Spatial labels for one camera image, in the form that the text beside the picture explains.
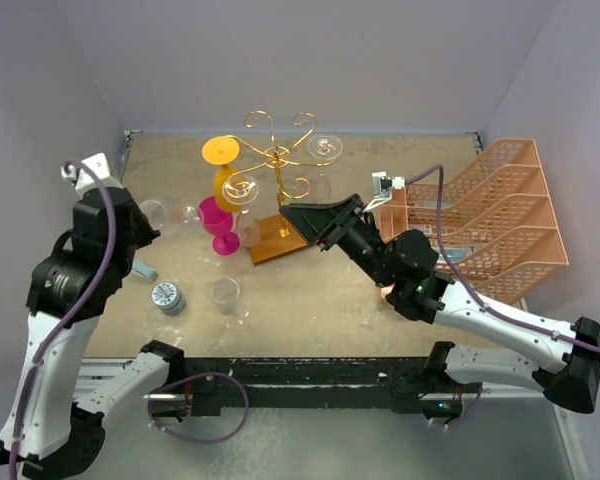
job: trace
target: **pink wine glass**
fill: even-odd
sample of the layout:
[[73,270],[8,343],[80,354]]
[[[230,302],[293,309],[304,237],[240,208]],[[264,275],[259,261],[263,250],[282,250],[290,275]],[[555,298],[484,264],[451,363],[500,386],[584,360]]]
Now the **pink wine glass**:
[[233,227],[233,215],[225,212],[216,203],[214,197],[207,197],[198,207],[202,227],[215,238],[213,239],[213,250],[218,255],[231,255],[240,247],[238,235],[231,231]]

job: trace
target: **wine glass base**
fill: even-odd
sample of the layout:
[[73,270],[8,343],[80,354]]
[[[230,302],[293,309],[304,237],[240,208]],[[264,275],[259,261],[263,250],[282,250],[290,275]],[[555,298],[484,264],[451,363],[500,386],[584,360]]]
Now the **wine glass base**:
[[236,253],[239,247],[240,239],[238,238],[238,235],[233,232],[229,232],[213,239],[213,250],[218,255],[231,255]]

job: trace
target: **cable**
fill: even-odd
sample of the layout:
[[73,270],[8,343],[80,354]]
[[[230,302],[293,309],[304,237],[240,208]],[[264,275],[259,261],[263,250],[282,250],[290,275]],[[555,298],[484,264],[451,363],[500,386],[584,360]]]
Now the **cable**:
[[159,423],[157,421],[156,417],[153,415],[153,413],[151,413],[150,405],[147,405],[147,413],[149,414],[149,420],[151,420],[150,426],[153,426],[153,427],[157,428],[158,430],[160,430],[161,432],[166,433],[167,435],[171,435],[172,437],[177,438],[178,440],[184,440],[184,441],[190,442],[190,443],[197,443],[199,445],[214,445],[216,443],[222,443],[226,440],[229,440],[231,437],[235,436],[242,429],[242,427],[244,427],[244,424],[247,421],[247,417],[249,416],[249,397],[247,396],[247,391],[245,390],[245,388],[240,384],[240,382],[238,382],[232,376],[227,375],[226,373],[221,373],[221,372],[199,373],[197,375],[192,375],[190,377],[183,378],[182,380],[178,380],[177,382],[173,382],[168,385],[163,385],[162,387],[154,390],[151,393],[157,393],[157,392],[163,392],[165,390],[170,390],[172,388],[177,387],[178,385],[182,385],[183,383],[193,382],[193,381],[199,380],[201,378],[206,378],[209,375],[212,375],[214,377],[224,378],[225,380],[229,380],[236,387],[238,387],[238,390],[240,390],[240,393],[242,394],[242,399],[244,400],[244,411],[242,414],[242,418],[240,419],[240,423],[238,423],[238,426],[233,431],[231,431],[230,433],[227,433],[226,435],[223,435],[222,437],[210,438],[210,439],[197,438],[197,437],[192,437],[190,435],[185,435],[184,433],[175,432],[173,430],[168,429],[161,423]]
[[40,368],[44,363],[44,355],[49,349],[49,346],[53,343],[53,340],[73,319],[73,317],[75,317],[76,313],[80,311],[80,309],[84,306],[89,297],[91,297],[95,289],[98,287],[100,280],[102,280],[102,277],[107,271],[107,268],[109,268],[109,262],[111,261],[113,249],[116,244],[115,210],[113,208],[113,202],[111,200],[109,192],[107,191],[106,185],[102,182],[102,180],[100,180],[100,178],[98,178],[96,173],[84,163],[73,161],[67,162],[64,165],[65,171],[67,170],[67,167],[69,165],[72,165],[77,170],[84,170],[85,173],[89,175],[93,182],[96,184],[96,187],[98,187],[100,195],[102,195],[102,201],[104,203],[104,207],[107,213],[107,228],[109,230],[107,236],[107,245],[104,251],[104,255],[102,257],[102,262],[100,262],[100,266],[98,267],[96,274],[93,276],[93,279],[91,280],[89,286],[80,296],[80,298],[76,301],[76,303],[69,309],[69,311],[60,319],[58,324],[51,330],[51,332],[49,332],[49,335],[47,335],[47,337],[42,342],[40,342],[40,346],[36,350],[36,353],[33,355],[33,359],[31,361],[32,366],[27,372],[24,382],[22,383],[22,390],[20,392],[18,406],[16,407],[16,415],[13,427],[14,440],[11,444],[11,451],[9,452],[9,478],[11,480],[18,479],[18,451],[20,450],[20,437],[22,435],[22,428],[24,426],[24,414],[29,404],[29,400],[31,399],[33,384],[38,373],[38,368]]
[[462,415],[457,420],[445,424],[445,426],[448,428],[455,428],[455,427],[459,427],[464,422],[469,420],[469,417],[471,417],[475,413],[475,411],[478,407],[478,403],[480,403],[480,399],[482,398],[482,390],[483,390],[482,384],[480,384],[480,386],[478,387],[478,393],[476,394],[476,399],[473,401],[473,405],[471,405],[471,408],[469,409],[469,411],[467,413],[465,413],[464,415]]
[[190,412],[193,408],[193,398],[191,397],[191,391],[193,390],[193,383],[187,382],[184,386],[184,402],[187,406],[187,411]]
[[433,392],[433,387],[429,387],[429,390],[427,390],[423,394],[419,395],[418,396],[418,400],[422,400],[424,397],[426,397],[427,395],[429,395],[431,392]]
[[[469,294],[469,296],[480,306],[480,308],[482,310],[489,312],[494,317],[496,317],[504,322],[510,323],[511,325],[515,325],[515,326],[521,327],[521,328],[526,328],[527,330],[531,330],[536,333],[541,333],[543,335],[548,335],[553,338],[554,332],[551,330],[547,330],[546,328],[538,327],[536,325],[529,325],[525,322],[516,320],[515,318],[511,318],[507,315],[504,315],[503,313],[500,313],[497,310],[488,306],[484,302],[484,300],[482,300],[482,298],[480,298],[480,295],[473,288],[473,286],[471,285],[471,282],[469,282],[469,280],[467,280],[467,278],[460,271],[460,269],[455,265],[455,263],[453,263],[451,261],[451,259],[449,258],[449,255],[447,255],[447,250],[446,250],[446,248],[444,246],[444,242],[442,240],[442,190],[444,188],[444,167],[441,164],[434,165],[433,167],[422,172],[421,174],[416,175],[415,177],[413,177],[409,180],[405,180],[405,186],[411,185],[412,183],[418,182],[418,181],[422,180],[423,178],[428,177],[436,170],[438,170],[438,172],[439,172],[439,174],[438,174],[438,196],[437,196],[437,200],[436,200],[436,230],[437,230],[436,238],[438,240],[438,247],[440,248],[440,253],[442,254],[442,257],[444,258],[444,260],[449,265],[449,268],[451,268],[453,273],[456,275],[457,279],[460,281],[460,283],[462,283],[464,288],[467,290],[467,293]],[[559,340],[562,340],[563,342],[567,342],[572,345],[576,345],[578,347],[584,348],[586,350],[589,350],[589,351],[592,351],[595,353],[600,353],[600,347],[596,347],[595,345],[591,345],[587,342],[583,342],[582,340],[570,338],[563,334],[558,334],[557,338]]]

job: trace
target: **wine glass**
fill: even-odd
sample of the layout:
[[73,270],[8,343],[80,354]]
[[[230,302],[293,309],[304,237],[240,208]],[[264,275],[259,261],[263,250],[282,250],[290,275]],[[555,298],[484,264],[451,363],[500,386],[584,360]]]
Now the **wine glass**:
[[[342,153],[342,142],[335,135],[317,134],[312,136],[307,143],[309,153],[320,160],[320,163],[328,163]],[[318,176],[309,181],[309,203],[329,203],[331,201],[331,180],[327,176],[324,165],[319,167]]]
[[242,207],[236,219],[236,233],[245,247],[255,247],[260,243],[260,221],[249,211],[249,204],[256,199],[259,191],[255,178],[242,173],[227,178],[222,186],[225,200]]
[[198,207],[202,218],[202,227],[215,238],[213,250],[218,255],[231,255],[240,247],[240,239],[231,231],[233,215],[222,210],[215,197],[205,198]]

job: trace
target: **glass cup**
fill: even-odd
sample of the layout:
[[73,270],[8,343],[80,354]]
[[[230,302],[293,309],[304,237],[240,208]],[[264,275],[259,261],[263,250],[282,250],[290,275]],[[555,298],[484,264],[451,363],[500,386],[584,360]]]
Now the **glass cup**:
[[211,287],[211,299],[223,315],[238,313],[240,286],[232,278],[221,278]]
[[317,176],[309,178],[309,195],[305,203],[331,202],[331,180],[327,172],[320,170]]
[[163,236],[173,235],[184,227],[190,230],[202,223],[198,209],[184,203],[152,198],[140,203],[138,207],[151,227],[160,230]]

